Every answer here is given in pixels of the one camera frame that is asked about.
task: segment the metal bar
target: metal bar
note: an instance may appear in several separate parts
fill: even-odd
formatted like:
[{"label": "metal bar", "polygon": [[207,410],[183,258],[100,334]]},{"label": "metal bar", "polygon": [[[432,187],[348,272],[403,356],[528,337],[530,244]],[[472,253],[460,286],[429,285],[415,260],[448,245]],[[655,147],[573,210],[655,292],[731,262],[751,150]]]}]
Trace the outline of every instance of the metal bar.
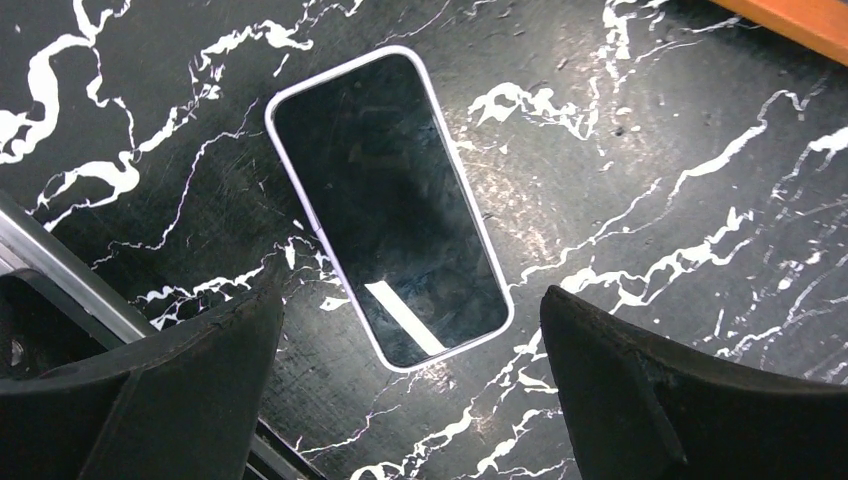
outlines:
[{"label": "metal bar", "polygon": [[0,255],[5,254],[0,262],[3,266],[17,269],[24,264],[44,274],[123,342],[156,333],[144,315],[3,192],[0,192],[0,245]]}]

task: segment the white phone case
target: white phone case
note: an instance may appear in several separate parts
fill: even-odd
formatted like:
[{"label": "white phone case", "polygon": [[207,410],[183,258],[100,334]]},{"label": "white phone case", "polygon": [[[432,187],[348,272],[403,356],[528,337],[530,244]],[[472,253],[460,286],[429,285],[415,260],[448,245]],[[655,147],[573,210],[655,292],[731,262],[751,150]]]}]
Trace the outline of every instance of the white phone case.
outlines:
[{"label": "white phone case", "polygon": [[[380,348],[380,344],[377,342],[377,339],[374,336],[374,332],[371,331],[371,326],[368,324],[368,320],[365,317],[365,313],[363,312],[358,299],[355,295],[352,294],[353,289],[351,288],[350,283],[347,280],[347,276],[344,273],[344,269],[341,265],[339,265],[339,261],[336,258],[335,253],[333,252],[333,247],[332,245],[330,245],[327,236],[324,234],[324,231],[321,228],[320,219],[315,215],[315,211],[312,209],[312,204],[309,201],[309,197],[306,196],[306,192],[304,191],[303,186],[300,183],[300,179],[298,179],[294,167],[291,164],[291,160],[286,154],[286,149],[280,141],[280,137],[277,134],[276,128],[274,127],[274,112],[276,111],[277,106],[284,102],[287,98],[293,97],[300,92],[303,92],[312,87],[318,86],[322,83],[340,77],[352,70],[356,70],[359,67],[362,67],[368,63],[371,63],[375,60],[379,60],[389,55],[402,55],[406,57],[412,62],[412,64],[415,66],[415,70],[418,72],[418,76],[420,77],[421,83],[424,85],[424,89],[427,92],[427,97],[430,100],[430,108],[433,112],[433,118],[436,121],[436,127],[439,130],[439,135],[442,138],[442,143],[444,144],[445,150],[448,152],[448,157],[450,158],[450,162],[453,166],[456,178],[459,181],[460,187],[462,189],[462,194],[465,197],[465,202],[471,212],[471,217],[474,221],[474,226],[477,228],[477,233],[478,235],[480,235],[480,238],[483,242],[483,248],[486,252],[486,256],[488,257],[489,265],[491,266],[492,271],[494,272],[498,287],[500,288],[501,293],[503,294],[504,301],[507,306],[507,318],[504,324],[499,329],[490,332],[486,335],[483,335],[479,338],[476,338],[470,342],[448,349],[447,351],[435,357],[429,358],[426,361],[413,365],[411,367],[398,367],[397,365],[392,365],[388,362],[388,360],[386,360],[386,356]],[[303,204],[303,208],[306,211],[306,215],[309,217],[309,223],[312,226],[312,229],[315,231],[315,234],[321,241],[325,253],[327,254],[327,256],[330,257],[330,261],[333,264],[333,268],[335,269],[336,275],[338,275],[339,280],[341,280],[342,286],[344,287],[348,298],[350,298],[351,304],[353,305],[353,308],[356,311],[359,320],[362,322],[362,326],[365,327],[365,332],[368,335],[371,344],[374,346],[374,349],[377,352],[377,356],[380,358],[380,361],[383,362],[383,365],[385,365],[386,368],[400,373],[412,372],[420,368],[432,365],[436,362],[445,360],[446,358],[449,358],[465,350],[474,348],[482,344],[483,342],[491,340],[492,338],[500,335],[502,332],[506,331],[507,328],[509,328],[509,326],[512,324],[512,319],[515,316],[515,304],[513,303],[512,296],[509,293],[506,280],[504,279],[503,272],[501,271],[500,263],[498,263],[497,256],[495,255],[494,248],[492,248],[492,242],[489,239],[489,234],[486,231],[486,226],[483,224],[483,218],[480,215],[480,209],[477,207],[477,202],[474,200],[474,195],[472,195],[471,193],[471,187],[468,185],[468,179],[465,177],[465,169],[463,168],[462,163],[459,161],[459,154],[456,150],[456,146],[450,139],[447,124],[445,123],[444,116],[442,115],[442,110],[439,107],[439,102],[436,100],[436,94],[433,91],[433,85],[430,82],[430,77],[427,74],[427,70],[424,68],[424,62],[421,61],[421,58],[415,52],[413,52],[409,48],[396,45],[383,47],[361,57],[355,58],[349,62],[343,63],[338,67],[332,68],[324,73],[316,75],[281,92],[278,92],[276,95],[274,95],[274,97],[268,104],[268,107],[265,109],[265,127],[267,128],[268,135],[271,137],[271,141],[274,143],[274,148],[277,149],[277,153],[280,155],[280,159],[283,162],[283,166],[285,166],[286,172],[288,173],[289,178],[291,179],[292,184],[294,185],[294,188],[297,191],[297,196],[300,198],[300,202]]]}]

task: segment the orange wooden surface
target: orange wooden surface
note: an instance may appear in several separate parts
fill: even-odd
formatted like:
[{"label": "orange wooden surface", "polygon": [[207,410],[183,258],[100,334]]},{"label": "orange wooden surface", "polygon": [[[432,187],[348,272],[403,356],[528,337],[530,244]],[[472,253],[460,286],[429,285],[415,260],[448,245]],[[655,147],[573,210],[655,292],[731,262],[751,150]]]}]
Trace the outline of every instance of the orange wooden surface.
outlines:
[{"label": "orange wooden surface", "polygon": [[848,65],[848,4],[841,0],[713,0]]}]

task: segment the phone screen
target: phone screen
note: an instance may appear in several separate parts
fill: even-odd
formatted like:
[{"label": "phone screen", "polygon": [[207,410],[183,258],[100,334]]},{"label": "phone screen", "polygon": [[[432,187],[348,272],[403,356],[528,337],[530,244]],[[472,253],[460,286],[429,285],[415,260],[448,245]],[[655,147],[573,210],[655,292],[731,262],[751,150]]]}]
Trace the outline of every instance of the phone screen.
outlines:
[{"label": "phone screen", "polygon": [[509,315],[433,108],[412,61],[390,54],[285,98],[273,114],[336,273],[401,368]]}]

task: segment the tabletop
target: tabletop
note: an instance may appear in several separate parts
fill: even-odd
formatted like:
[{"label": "tabletop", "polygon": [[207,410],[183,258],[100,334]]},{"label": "tabletop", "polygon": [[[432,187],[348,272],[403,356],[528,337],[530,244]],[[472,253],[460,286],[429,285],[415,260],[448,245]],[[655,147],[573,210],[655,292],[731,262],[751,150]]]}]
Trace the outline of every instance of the tabletop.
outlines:
[{"label": "tabletop", "polygon": [[[0,188],[158,328],[286,279],[261,417],[328,478],[580,478],[538,328],[561,285],[752,367],[848,383],[848,71],[695,0],[0,3]],[[264,131],[271,96],[424,60],[510,329],[377,359]]]}]

